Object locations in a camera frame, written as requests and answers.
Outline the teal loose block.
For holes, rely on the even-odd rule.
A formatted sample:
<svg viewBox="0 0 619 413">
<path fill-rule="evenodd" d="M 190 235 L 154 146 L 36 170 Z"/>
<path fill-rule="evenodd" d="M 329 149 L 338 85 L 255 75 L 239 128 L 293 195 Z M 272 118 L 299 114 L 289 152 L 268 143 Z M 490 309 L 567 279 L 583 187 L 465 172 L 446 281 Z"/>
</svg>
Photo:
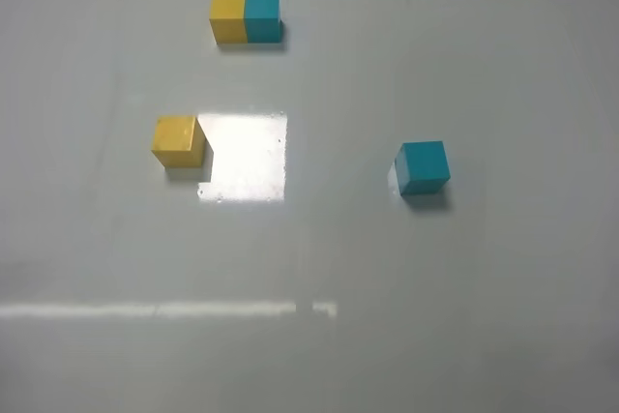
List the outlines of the teal loose block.
<svg viewBox="0 0 619 413">
<path fill-rule="evenodd" d="M 401 196 L 438 193 L 451 179 L 442 141 L 403 143 L 394 166 Z"/>
</svg>

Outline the teal template block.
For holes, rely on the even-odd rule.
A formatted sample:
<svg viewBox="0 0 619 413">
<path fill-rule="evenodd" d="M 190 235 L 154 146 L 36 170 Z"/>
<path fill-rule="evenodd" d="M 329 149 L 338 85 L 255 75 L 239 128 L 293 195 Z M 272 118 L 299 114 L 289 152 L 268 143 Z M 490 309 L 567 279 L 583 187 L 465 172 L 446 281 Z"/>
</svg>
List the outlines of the teal template block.
<svg viewBox="0 0 619 413">
<path fill-rule="evenodd" d="M 250 44 L 281 41 L 280 0 L 245 0 L 244 21 Z"/>
</svg>

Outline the yellow template block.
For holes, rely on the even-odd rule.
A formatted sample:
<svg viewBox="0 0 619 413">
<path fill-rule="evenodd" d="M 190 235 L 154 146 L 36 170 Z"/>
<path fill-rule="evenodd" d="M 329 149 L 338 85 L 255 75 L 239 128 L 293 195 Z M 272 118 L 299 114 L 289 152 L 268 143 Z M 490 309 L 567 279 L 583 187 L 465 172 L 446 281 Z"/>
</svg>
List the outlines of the yellow template block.
<svg viewBox="0 0 619 413">
<path fill-rule="evenodd" d="M 246 44 L 246 0 L 211 0 L 209 21 L 217 45 Z"/>
</svg>

